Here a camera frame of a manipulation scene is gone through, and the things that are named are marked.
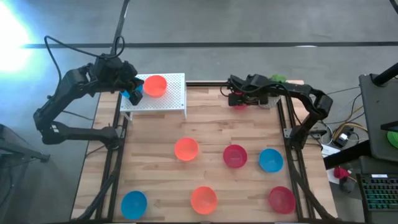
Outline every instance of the red object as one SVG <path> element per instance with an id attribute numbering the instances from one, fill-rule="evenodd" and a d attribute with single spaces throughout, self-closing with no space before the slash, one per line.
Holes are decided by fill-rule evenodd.
<path id="1" fill-rule="evenodd" d="M 235 95 L 242 95 L 241 92 L 235 92 Z M 236 110 L 244 110 L 246 109 L 248 106 L 247 105 L 238 105 L 238 106 L 233 106 L 234 109 Z"/>
<path id="2" fill-rule="evenodd" d="M 191 206 L 201 215 L 210 214 L 217 207 L 216 192 L 209 187 L 198 187 L 191 195 Z"/>
<path id="3" fill-rule="evenodd" d="M 348 177 L 349 173 L 347 170 L 344 170 L 341 167 L 336 167 L 333 171 L 333 175 L 338 179 L 343 179 L 344 177 Z"/>
<path id="4" fill-rule="evenodd" d="M 238 105 L 238 106 L 234 106 L 234 109 L 236 109 L 236 110 L 244 110 L 247 107 L 248 107 L 247 105 Z"/>
<path id="5" fill-rule="evenodd" d="M 248 154 L 242 146 L 230 145 L 225 148 L 223 153 L 225 164 L 230 168 L 240 168 L 248 160 Z"/>
<path id="6" fill-rule="evenodd" d="M 192 138 L 181 138 L 174 145 L 174 153 L 182 161 L 194 159 L 199 151 L 198 143 Z"/>
<path id="7" fill-rule="evenodd" d="M 144 82 L 144 91 L 151 97 L 161 97 L 166 92 L 167 81 L 160 75 L 148 77 Z"/>
<path id="8" fill-rule="evenodd" d="M 296 208 L 296 199 L 292 191 L 286 187 L 278 186 L 271 190 L 268 201 L 277 213 L 289 214 Z"/>

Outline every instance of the black monitor stand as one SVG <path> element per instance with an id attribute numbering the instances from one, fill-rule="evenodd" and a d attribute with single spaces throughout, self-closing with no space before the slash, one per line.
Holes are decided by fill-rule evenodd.
<path id="1" fill-rule="evenodd" d="M 324 158 L 326 169 L 368 156 L 398 162 L 398 149 L 387 132 L 398 128 L 398 63 L 380 75 L 360 75 L 359 85 L 369 140 Z"/>

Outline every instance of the blue bowl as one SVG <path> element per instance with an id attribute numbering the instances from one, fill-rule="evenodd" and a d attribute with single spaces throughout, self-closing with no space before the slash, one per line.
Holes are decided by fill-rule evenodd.
<path id="1" fill-rule="evenodd" d="M 278 172 L 284 165 L 284 158 L 275 149 L 265 149 L 260 153 L 259 164 L 267 172 Z"/>
<path id="2" fill-rule="evenodd" d="M 147 198 L 140 191 L 132 191 L 126 194 L 122 200 L 121 210 L 125 218 L 137 220 L 147 209 Z"/>

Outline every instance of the keyboard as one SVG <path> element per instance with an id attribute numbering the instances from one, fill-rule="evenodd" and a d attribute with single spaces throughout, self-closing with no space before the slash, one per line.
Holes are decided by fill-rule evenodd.
<path id="1" fill-rule="evenodd" d="M 357 174 L 363 206 L 369 211 L 398 211 L 398 174 Z"/>

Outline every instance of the orange bowl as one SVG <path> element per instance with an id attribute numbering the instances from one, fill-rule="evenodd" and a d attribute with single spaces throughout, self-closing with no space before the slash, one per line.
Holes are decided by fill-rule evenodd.
<path id="1" fill-rule="evenodd" d="M 144 91 L 151 97 L 161 97 L 166 92 L 167 81 L 160 75 L 148 77 L 144 82 Z"/>
<path id="2" fill-rule="evenodd" d="M 198 143 L 192 138 L 181 138 L 174 145 L 174 153 L 182 161 L 194 159 L 199 151 Z"/>
<path id="3" fill-rule="evenodd" d="M 191 206 L 200 215 L 207 215 L 216 210 L 217 195 L 209 187 L 198 187 L 191 195 Z"/>

